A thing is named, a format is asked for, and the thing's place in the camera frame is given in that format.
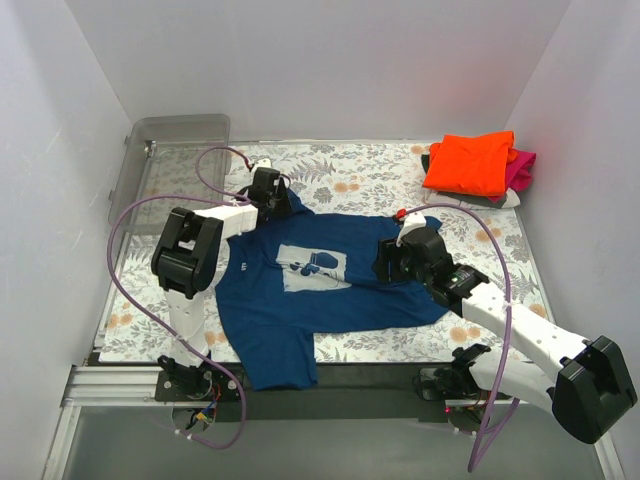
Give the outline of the blue Mickey print t-shirt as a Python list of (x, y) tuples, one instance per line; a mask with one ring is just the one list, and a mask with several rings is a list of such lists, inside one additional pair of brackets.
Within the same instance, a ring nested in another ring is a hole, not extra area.
[(290, 197), (293, 213), (229, 239), (215, 287), (219, 318), (254, 390), (317, 384), (317, 334), (413, 328), (446, 312), (415, 281), (380, 282), (378, 243), (390, 218), (318, 214)]

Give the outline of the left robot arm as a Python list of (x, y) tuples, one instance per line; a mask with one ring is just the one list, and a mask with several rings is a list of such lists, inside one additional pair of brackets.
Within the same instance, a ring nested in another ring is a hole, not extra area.
[(283, 175), (265, 166), (254, 169), (252, 183), (235, 202), (204, 210), (171, 210), (151, 270), (164, 291), (176, 339), (158, 364), (171, 385), (188, 398), (203, 399), (213, 386), (212, 368), (207, 365), (204, 292), (213, 283), (221, 245), (291, 212)]

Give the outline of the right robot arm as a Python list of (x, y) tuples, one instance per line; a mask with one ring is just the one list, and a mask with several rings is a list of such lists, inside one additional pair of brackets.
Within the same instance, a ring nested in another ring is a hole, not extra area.
[(373, 264), (385, 283), (415, 280), (440, 306), (502, 335), (527, 358), (504, 372), (504, 394), (550, 412), (572, 437), (596, 443), (638, 402), (617, 343), (566, 331), (506, 295), (486, 275), (456, 263), (431, 227), (404, 229), (378, 244)]

